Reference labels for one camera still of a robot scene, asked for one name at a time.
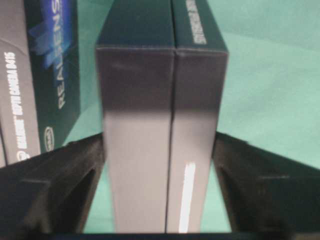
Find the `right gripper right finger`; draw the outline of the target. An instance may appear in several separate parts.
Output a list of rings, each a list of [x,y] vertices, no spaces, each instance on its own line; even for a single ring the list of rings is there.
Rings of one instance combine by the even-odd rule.
[[[232,232],[320,237],[320,170],[217,132],[212,161]]]

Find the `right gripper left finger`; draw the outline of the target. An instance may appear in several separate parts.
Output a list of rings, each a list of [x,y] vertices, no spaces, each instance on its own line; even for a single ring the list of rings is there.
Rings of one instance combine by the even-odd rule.
[[[82,233],[104,164],[99,133],[1,168],[1,239]]]

